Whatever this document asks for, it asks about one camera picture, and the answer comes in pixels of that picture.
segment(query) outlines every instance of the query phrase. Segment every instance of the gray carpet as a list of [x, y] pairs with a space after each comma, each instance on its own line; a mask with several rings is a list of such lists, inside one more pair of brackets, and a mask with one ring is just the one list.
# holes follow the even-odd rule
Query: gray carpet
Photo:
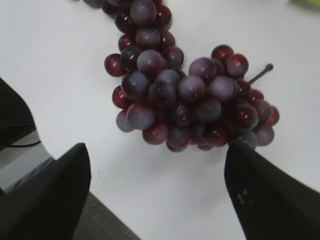
[[140, 240], [90, 192], [73, 240]]

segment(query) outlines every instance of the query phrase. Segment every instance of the table surface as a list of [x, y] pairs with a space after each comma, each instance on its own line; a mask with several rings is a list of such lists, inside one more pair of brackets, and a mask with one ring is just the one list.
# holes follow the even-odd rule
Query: table surface
[[[185, 70], [220, 44], [250, 62], [248, 79], [278, 106], [274, 142], [257, 151], [320, 190], [320, 15], [287, 0], [172, 0], [172, 33]], [[72, 0], [0, 1], [0, 76], [28, 104], [50, 154], [84, 142], [91, 191], [143, 240], [244, 240], [224, 183], [227, 147], [182, 153], [143, 142], [115, 124], [120, 78], [104, 59], [121, 33], [101, 10]]]

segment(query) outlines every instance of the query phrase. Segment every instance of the grape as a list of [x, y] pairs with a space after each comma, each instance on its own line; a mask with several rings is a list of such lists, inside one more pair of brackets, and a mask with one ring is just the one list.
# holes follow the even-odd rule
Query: grape
[[171, 126], [166, 140], [173, 149], [183, 149], [191, 142], [190, 131], [187, 127]]
[[225, 75], [225, 67], [223, 66], [223, 64], [219, 60], [214, 58], [212, 58], [211, 61], [215, 65], [216, 74]]
[[237, 80], [236, 82], [239, 85], [238, 96], [247, 99], [249, 97], [249, 92], [251, 91], [251, 86], [244, 80]]
[[270, 126], [262, 125], [255, 129], [257, 145], [264, 147], [272, 143], [275, 138], [275, 132]]
[[116, 116], [116, 125], [118, 128], [125, 132], [125, 133], [130, 133], [133, 130], [135, 130], [131, 124], [128, 122], [127, 119], [127, 110], [122, 110], [119, 112], [119, 114]]
[[221, 104], [214, 97], [208, 97], [195, 106], [194, 114], [201, 123], [214, 122], [221, 116]]
[[177, 101], [174, 104], [169, 111], [169, 116], [178, 126], [186, 126], [194, 120], [192, 109], [182, 101]]
[[220, 45], [213, 49], [211, 57], [213, 59], [219, 60], [221, 63], [224, 63], [233, 54], [234, 51], [231, 47], [227, 45]]
[[243, 130], [252, 130], [257, 126], [259, 117], [257, 110], [249, 104], [238, 104], [234, 110], [235, 124]]
[[102, 0], [101, 9], [105, 14], [115, 15], [121, 8], [119, 6], [111, 4], [108, 0]]
[[134, 34], [137, 30], [137, 25], [130, 16], [130, 11], [127, 8], [120, 9], [114, 18], [116, 27], [124, 34]]
[[134, 72], [138, 70], [137, 67], [137, 61], [138, 57], [143, 51], [138, 48], [137, 46], [130, 45], [126, 47], [122, 52], [121, 52], [121, 62], [125, 69], [127, 69], [130, 72]]
[[175, 37], [169, 32], [168, 30], [160, 30], [160, 50], [165, 50], [166, 48], [170, 46], [176, 45], [176, 39]]
[[205, 82], [213, 80], [216, 73], [216, 66], [207, 57], [200, 57], [194, 60], [189, 67], [189, 75], [198, 76]]
[[132, 35], [125, 34], [119, 38], [118, 47], [120, 52], [122, 52], [125, 48], [132, 46], [135, 44], [135, 39]]
[[129, 107], [126, 117], [135, 129], [145, 130], [154, 124], [156, 112], [146, 103], [135, 102]]
[[83, 0], [83, 1], [94, 9], [100, 8], [100, 1], [101, 0]]
[[155, 19], [152, 25], [157, 29], [165, 29], [170, 24], [171, 19], [172, 13], [170, 9], [165, 5], [161, 5], [156, 11]]
[[135, 0], [130, 15], [138, 25], [150, 25], [156, 18], [156, 6], [150, 0]]
[[180, 78], [183, 79], [186, 77], [186, 74], [184, 71], [180, 70], [180, 69], [177, 69], [175, 70], [177, 74], [179, 74]]
[[207, 145], [202, 145], [202, 146], [198, 145], [198, 148], [203, 150], [203, 151], [210, 151], [214, 147], [215, 147], [215, 145], [213, 143], [208, 143]]
[[169, 128], [163, 122], [157, 122], [146, 130], [143, 130], [143, 139], [152, 145], [163, 144], [169, 135]]
[[267, 122], [272, 117], [273, 108], [266, 101], [258, 99], [254, 101], [252, 105], [258, 113], [259, 121], [261, 123]]
[[198, 146], [206, 146], [209, 144], [208, 139], [204, 136], [206, 125], [195, 123], [191, 126], [191, 139]]
[[124, 7], [124, 8], [130, 7], [131, 3], [133, 2], [133, 0], [108, 0], [108, 1], [112, 5]]
[[136, 32], [135, 43], [141, 49], [156, 49], [160, 44], [160, 33], [154, 27], [140, 28]]
[[227, 76], [217, 76], [206, 88], [206, 91], [219, 101], [224, 102], [235, 95], [235, 80]]
[[160, 53], [149, 49], [140, 54], [137, 66], [140, 72], [144, 73], [148, 78], [153, 79], [162, 70], [163, 60]]
[[226, 145], [230, 138], [230, 130], [227, 125], [217, 123], [209, 125], [204, 132], [204, 135], [208, 139], [209, 143], [215, 146], [222, 147]]
[[260, 92], [259, 90], [256, 89], [252, 89], [249, 92], [249, 102], [253, 103], [256, 100], [263, 100], [264, 99], [264, 95], [262, 92]]
[[149, 81], [141, 72], [128, 73], [122, 79], [121, 89], [129, 99], [142, 98], [148, 91]]
[[121, 86], [117, 86], [112, 93], [112, 101], [114, 105], [121, 109], [128, 109], [132, 104], [132, 101], [129, 100], [125, 93], [122, 91]]
[[275, 106], [272, 106], [272, 112], [272, 117], [270, 117], [268, 121], [266, 121], [266, 125], [269, 127], [273, 127], [274, 125], [276, 125], [280, 119], [279, 110]]
[[230, 141], [230, 144], [235, 140], [242, 141], [253, 150], [255, 150], [258, 145], [257, 135], [253, 131], [244, 130], [236, 132], [233, 139]]
[[237, 53], [226, 60], [225, 69], [230, 76], [240, 77], [247, 73], [249, 63], [245, 56]]
[[159, 73], [155, 79], [155, 83], [171, 84], [176, 86], [180, 80], [179, 74], [171, 69], [165, 69]]
[[155, 82], [149, 89], [149, 101], [161, 110], [171, 108], [177, 99], [176, 90], [171, 84]]
[[198, 76], [186, 76], [177, 85], [179, 96], [187, 103], [195, 103], [206, 93], [204, 81]]
[[104, 60], [104, 67], [107, 73], [113, 77], [121, 77], [127, 72], [121, 63], [120, 54], [117, 53], [106, 57]]
[[169, 46], [163, 51], [163, 57], [170, 69], [178, 69], [184, 63], [184, 52], [177, 46]]

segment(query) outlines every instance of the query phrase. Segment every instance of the grape stem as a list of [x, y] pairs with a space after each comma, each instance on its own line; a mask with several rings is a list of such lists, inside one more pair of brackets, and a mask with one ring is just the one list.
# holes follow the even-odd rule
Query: grape stem
[[269, 63], [267, 66], [265, 66], [264, 70], [260, 72], [257, 76], [252, 78], [248, 83], [250, 85], [254, 84], [256, 81], [258, 81], [261, 77], [263, 77], [267, 72], [270, 72], [274, 69], [274, 65], [272, 63]]

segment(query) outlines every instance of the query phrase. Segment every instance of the bunch of grapes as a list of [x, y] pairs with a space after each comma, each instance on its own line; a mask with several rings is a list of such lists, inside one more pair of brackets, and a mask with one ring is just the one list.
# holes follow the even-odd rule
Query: bunch of grapes
[[104, 62], [111, 76], [123, 76], [112, 94], [122, 109], [116, 117], [120, 130], [142, 130], [147, 143], [165, 143], [174, 152], [190, 144], [208, 151], [234, 140], [252, 149], [273, 141], [279, 111], [251, 88], [271, 64], [247, 82], [248, 60], [220, 45], [211, 57], [192, 62], [186, 75], [184, 53], [168, 31], [172, 13], [162, 0], [103, 0], [101, 8], [124, 33], [120, 54]]

